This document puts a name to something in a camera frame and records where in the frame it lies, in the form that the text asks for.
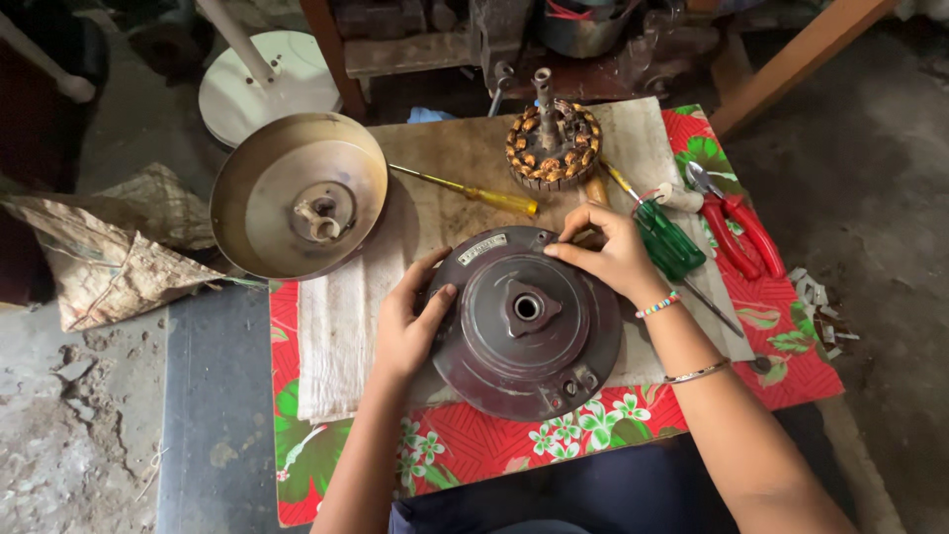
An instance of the colorful beaded bracelet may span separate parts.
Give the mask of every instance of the colorful beaded bracelet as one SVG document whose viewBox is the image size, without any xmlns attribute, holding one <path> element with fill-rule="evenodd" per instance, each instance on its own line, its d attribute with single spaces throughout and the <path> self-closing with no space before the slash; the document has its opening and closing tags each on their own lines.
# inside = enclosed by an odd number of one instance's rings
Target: colorful beaded bracelet
<svg viewBox="0 0 949 534">
<path fill-rule="evenodd" d="M 679 302 L 680 298 L 681 296 L 679 296 L 679 294 L 674 291 L 670 293 L 669 297 L 666 298 L 664 301 L 658 304 L 653 304 L 652 306 L 646 308 L 645 310 L 640 310 L 636 312 L 636 318 L 642 319 L 643 317 L 647 315 L 654 314 L 655 312 L 658 312 L 659 310 L 661 310 L 662 308 L 665 308 L 666 306 L 670 304 L 675 304 L 676 302 Z"/>
</svg>

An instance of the pliers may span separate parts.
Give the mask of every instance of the pliers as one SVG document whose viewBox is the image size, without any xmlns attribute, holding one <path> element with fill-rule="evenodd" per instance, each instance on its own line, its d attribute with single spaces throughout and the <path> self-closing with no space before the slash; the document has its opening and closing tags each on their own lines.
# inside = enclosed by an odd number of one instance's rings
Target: pliers
<svg viewBox="0 0 949 534">
<path fill-rule="evenodd" d="M 696 162 L 689 162 L 686 165 L 685 177 L 705 198 L 702 209 L 698 212 L 708 220 L 709 228 L 712 229 L 712 234 L 718 241 L 719 250 L 725 253 L 725 257 L 738 271 L 748 280 L 761 278 L 761 270 L 749 257 L 745 256 L 732 237 L 732 232 L 725 223 L 726 214 L 745 229 L 748 238 L 752 240 L 754 247 L 764 259 L 768 273 L 775 278 L 783 277 L 786 271 L 784 262 L 777 253 L 777 247 L 768 232 L 765 232 L 758 217 L 745 205 L 745 198 L 741 195 L 722 193 L 721 189 L 712 183 L 709 173 Z"/>
</svg>

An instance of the white pole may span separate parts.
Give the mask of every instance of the white pole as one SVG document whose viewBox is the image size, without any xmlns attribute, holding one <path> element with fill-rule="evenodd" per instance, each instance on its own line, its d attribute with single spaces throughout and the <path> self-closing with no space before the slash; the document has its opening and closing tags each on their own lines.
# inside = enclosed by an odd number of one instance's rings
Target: white pole
<svg viewBox="0 0 949 534">
<path fill-rule="evenodd" d="M 69 97 L 69 100 L 76 104 L 84 104 L 96 96 L 95 86 L 82 76 L 73 76 L 63 70 L 3 13 L 0 13 L 0 37 L 5 39 L 20 55 L 56 80 L 56 87 L 61 93 Z"/>
<path fill-rule="evenodd" d="M 211 23 L 214 24 L 217 31 L 220 31 L 221 35 L 224 36 L 224 40 L 237 53 L 237 57 L 244 62 L 253 79 L 261 86 L 267 86 L 268 79 L 273 78 L 273 69 L 260 55 L 260 51 L 253 45 L 247 33 L 234 22 L 227 10 L 224 9 L 224 5 L 221 4 L 220 0 L 197 0 L 197 3 L 211 19 Z"/>
</svg>

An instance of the yellow screwdriver handle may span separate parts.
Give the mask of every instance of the yellow screwdriver handle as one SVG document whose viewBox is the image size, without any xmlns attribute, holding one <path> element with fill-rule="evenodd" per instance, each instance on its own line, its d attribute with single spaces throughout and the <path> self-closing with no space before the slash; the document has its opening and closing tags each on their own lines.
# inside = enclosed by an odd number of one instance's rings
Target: yellow screwdriver handle
<svg viewBox="0 0 949 534">
<path fill-rule="evenodd" d="M 480 200 L 497 209 L 514 214 L 525 214 L 528 217 L 533 217 L 537 213 L 537 200 L 525 199 L 524 197 L 485 191 L 477 187 L 465 187 L 465 197 L 471 200 Z"/>
</svg>

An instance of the silver bangle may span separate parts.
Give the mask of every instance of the silver bangle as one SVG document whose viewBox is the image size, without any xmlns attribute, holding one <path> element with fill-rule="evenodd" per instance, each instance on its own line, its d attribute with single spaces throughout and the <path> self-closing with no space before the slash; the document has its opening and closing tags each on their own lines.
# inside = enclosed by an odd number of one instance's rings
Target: silver bangle
<svg viewBox="0 0 949 534">
<path fill-rule="evenodd" d="M 731 363 L 732 362 L 729 360 L 722 360 L 716 363 L 715 365 L 710 365 L 706 367 L 705 369 L 699 369 L 696 372 L 690 372 L 688 374 L 684 374 L 682 376 L 675 376 L 675 377 L 666 376 L 665 379 L 662 380 L 662 382 L 665 384 L 681 384 L 682 382 L 695 380 L 696 378 L 701 378 L 702 376 L 708 376 L 709 374 L 712 374 L 713 372 L 725 369 L 725 366 L 728 366 Z"/>
</svg>

